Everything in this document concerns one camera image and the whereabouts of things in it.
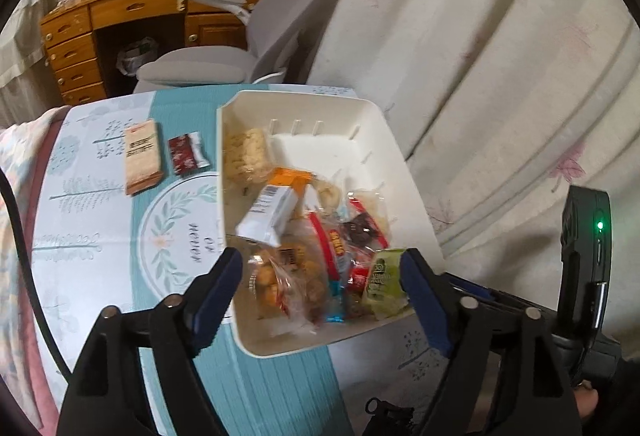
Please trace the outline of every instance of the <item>teal stripe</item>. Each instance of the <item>teal stripe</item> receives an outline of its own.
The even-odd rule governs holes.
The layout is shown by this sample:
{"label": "teal stripe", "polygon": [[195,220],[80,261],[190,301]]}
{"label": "teal stripe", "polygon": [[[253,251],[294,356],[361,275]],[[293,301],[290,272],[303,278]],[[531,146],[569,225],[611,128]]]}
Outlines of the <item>teal stripe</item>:
{"label": "teal stripe", "polygon": [[[147,288],[137,264],[136,236],[147,207],[177,176],[168,165],[166,141],[199,131],[205,156],[216,170],[216,110],[241,89],[267,90],[266,85],[202,86],[156,93],[149,114],[161,124],[162,166],[165,179],[134,196],[132,204],[131,281],[135,309],[151,308],[158,299]],[[153,367],[150,352],[143,364]],[[334,366],[326,347],[277,358],[252,358],[223,325],[211,347],[195,359],[202,383],[230,436],[350,436],[353,435]],[[174,436],[162,399],[158,375],[147,373],[168,436]]]}

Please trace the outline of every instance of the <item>chair seat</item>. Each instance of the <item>chair seat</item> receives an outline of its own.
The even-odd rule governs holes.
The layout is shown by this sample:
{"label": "chair seat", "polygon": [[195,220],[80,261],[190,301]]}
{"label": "chair seat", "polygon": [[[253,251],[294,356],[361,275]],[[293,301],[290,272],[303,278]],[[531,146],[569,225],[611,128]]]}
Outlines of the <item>chair seat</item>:
{"label": "chair seat", "polygon": [[141,67],[134,93],[196,84],[250,82],[255,62],[252,54],[233,46],[181,48]]}

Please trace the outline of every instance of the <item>dark red packet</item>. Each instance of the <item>dark red packet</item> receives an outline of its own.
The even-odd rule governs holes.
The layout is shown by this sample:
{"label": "dark red packet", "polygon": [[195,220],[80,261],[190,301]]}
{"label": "dark red packet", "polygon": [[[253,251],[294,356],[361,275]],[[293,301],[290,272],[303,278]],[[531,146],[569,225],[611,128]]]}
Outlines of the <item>dark red packet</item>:
{"label": "dark red packet", "polygon": [[174,163],[175,174],[185,174],[198,167],[193,149],[191,149],[191,139],[188,135],[180,135],[168,141],[171,160]]}

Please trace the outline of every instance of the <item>cabinet door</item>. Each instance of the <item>cabinet door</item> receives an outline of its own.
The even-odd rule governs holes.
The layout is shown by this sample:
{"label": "cabinet door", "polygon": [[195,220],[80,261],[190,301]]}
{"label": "cabinet door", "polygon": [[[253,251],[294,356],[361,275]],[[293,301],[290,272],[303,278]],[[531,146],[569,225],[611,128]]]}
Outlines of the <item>cabinet door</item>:
{"label": "cabinet door", "polygon": [[235,46],[246,50],[246,32],[232,14],[187,15],[184,22],[186,46]]}

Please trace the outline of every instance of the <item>trash can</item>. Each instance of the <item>trash can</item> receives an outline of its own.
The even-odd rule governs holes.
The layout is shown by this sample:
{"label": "trash can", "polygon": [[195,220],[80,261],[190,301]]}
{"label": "trash can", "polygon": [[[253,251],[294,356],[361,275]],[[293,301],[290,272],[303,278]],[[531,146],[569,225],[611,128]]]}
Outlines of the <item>trash can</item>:
{"label": "trash can", "polygon": [[152,38],[127,44],[118,52],[116,68],[127,77],[135,77],[138,69],[158,58],[158,43]]}

